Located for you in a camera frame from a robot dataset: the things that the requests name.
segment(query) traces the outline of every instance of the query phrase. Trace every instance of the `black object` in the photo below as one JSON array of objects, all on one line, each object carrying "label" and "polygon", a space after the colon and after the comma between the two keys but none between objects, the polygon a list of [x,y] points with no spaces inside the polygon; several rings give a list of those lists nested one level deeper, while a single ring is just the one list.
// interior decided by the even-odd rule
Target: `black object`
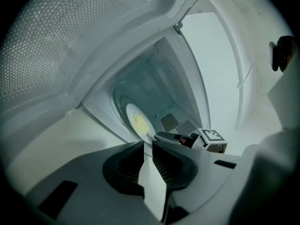
[{"label": "black object", "polygon": [[191,137],[196,140],[200,135],[197,133],[191,133]]},{"label": "black object", "polygon": [[236,166],[236,163],[230,163],[230,162],[226,162],[226,161],[223,161],[223,160],[217,160],[214,162],[214,164],[217,164],[217,165],[220,165],[220,166],[223,166],[223,167],[228,167],[228,168],[231,168],[231,169],[234,169],[235,166]]},{"label": "black object", "polygon": [[282,72],[286,69],[289,60],[288,58],[293,56],[293,43],[295,38],[292,36],[282,36],[277,41],[277,45],[273,42],[269,43],[272,50],[272,69],[277,71],[278,68]]},{"label": "black object", "polygon": [[196,163],[190,158],[164,147],[165,142],[152,142],[153,163],[166,182],[166,198],[162,222],[176,222],[188,213],[176,206],[172,191],[186,188],[197,174]]},{"label": "black object", "polygon": [[76,187],[75,182],[63,181],[38,208],[49,217],[56,219]]},{"label": "black object", "polygon": [[138,142],[109,157],[103,164],[103,176],[118,192],[144,197],[143,187],[137,184],[143,163],[144,142]]},{"label": "black object", "polygon": [[191,136],[179,135],[179,134],[174,134],[174,133],[166,133],[166,132],[158,132],[154,135],[154,137],[158,141],[176,144],[176,145],[179,143],[179,140],[182,138],[182,139],[186,140],[184,142],[184,144],[182,144],[182,145],[189,147],[189,148],[192,148],[192,146],[197,138],[197,136],[195,136],[195,134],[194,134],[194,137],[191,137]]}]

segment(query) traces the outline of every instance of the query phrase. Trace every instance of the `vent grille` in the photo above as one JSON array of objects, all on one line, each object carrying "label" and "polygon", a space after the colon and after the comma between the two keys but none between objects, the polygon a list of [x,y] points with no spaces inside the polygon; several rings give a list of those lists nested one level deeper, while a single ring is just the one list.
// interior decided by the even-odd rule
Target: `vent grille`
[{"label": "vent grille", "polygon": [[100,16],[128,0],[30,0],[0,50],[0,101],[52,87],[68,50]]},{"label": "vent grille", "polygon": [[158,146],[152,150],[152,154],[153,163],[166,183],[181,172],[183,163],[179,158]]},{"label": "vent grille", "polygon": [[186,120],[184,123],[176,127],[176,131],[179,135],[190,135],[195,130],[196,128],[189,120]]},{"label": "vent grille", "polygon": [[126,176],[131,182],[137,183],[143,163],[144,146],[140,146],[119,161],[119,172]]}]

